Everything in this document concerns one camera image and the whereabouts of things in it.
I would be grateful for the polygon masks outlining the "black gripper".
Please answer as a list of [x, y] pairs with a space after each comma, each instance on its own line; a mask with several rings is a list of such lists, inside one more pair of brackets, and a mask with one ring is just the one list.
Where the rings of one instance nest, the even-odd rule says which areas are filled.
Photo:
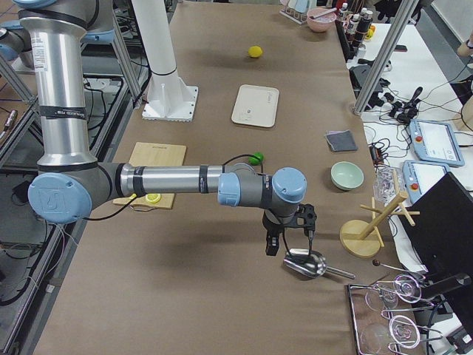
[[288, 215], [277, 214], [271, 209], [264, 210], [262, 223], [266, 230], [266, 247], [267, 256], [275, 257], [279, 251], [279, 235], [286, 228], [294, 229], [296, 224], [297, 209], [290, 211]]

